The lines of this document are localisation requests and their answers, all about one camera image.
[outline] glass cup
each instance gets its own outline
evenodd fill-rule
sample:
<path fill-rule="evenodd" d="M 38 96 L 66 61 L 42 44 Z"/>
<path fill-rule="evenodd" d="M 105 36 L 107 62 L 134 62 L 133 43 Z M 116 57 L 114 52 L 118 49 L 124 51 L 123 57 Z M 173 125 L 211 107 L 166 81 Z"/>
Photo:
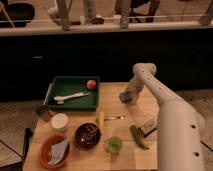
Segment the glass cup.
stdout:
<path fill-rule="evenodd" d="M 112 136 L 107 140 L 106 151 L 111 154 L 118 154 L 123 146 L 123 142 L 120 137 Z"/>

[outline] green tray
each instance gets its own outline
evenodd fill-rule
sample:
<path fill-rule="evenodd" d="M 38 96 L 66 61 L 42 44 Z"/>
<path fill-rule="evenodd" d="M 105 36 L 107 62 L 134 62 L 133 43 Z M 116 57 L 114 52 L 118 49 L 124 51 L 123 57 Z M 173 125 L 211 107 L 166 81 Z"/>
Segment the green tray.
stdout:
<path fill-rule="evenodd" d="M 65 96 L 87 90 L 87 81 L 95 79 L 97 86 L 90 91 L 88 96 L 72 98 L 64 101 L 64 104 L 57 104 L 54 96 Z M 99 103 L 99 77 L 75 77 L 57 76 L 54 78 L 51 89 L 47 95 L 45 105 L 51 110 L 71 110 L 71 111 L 95 111 Z"/>

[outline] dark wall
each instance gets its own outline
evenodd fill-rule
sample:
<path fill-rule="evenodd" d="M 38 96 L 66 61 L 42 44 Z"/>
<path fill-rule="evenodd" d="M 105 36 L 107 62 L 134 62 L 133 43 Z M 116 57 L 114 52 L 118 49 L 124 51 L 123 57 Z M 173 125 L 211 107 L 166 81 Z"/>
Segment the dark wall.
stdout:
<path fill-rule="evenodd" d="M 213 87 L 213 29 L 0 37 L 1 100 L 43 99 L 55 76 L 129 81 L 138 62 L 157 65 L 173 90 Z"/>

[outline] white container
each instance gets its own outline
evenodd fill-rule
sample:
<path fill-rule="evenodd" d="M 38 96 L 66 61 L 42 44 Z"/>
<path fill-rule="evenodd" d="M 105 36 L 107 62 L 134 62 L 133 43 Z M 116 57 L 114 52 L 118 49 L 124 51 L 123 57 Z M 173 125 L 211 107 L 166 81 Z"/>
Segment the white container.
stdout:
<path fill-rule="evenodd" d="M 68 127 L 68 121 L 69 119 L 66 114 L 58 113 L 52 117 L 50 124 L 54 130 L 63 132 Z"/>

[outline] bottle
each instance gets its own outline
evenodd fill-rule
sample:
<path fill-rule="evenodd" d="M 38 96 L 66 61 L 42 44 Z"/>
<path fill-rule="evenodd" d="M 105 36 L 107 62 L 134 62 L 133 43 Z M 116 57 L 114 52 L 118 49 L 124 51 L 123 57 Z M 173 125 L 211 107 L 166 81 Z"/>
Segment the bottle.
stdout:
<path fill-rule="evenodd" d="M 84 0 L 84 17 L 86 24 L 91 24 L 92 19 L 96 18 L 94 0 Z"/>

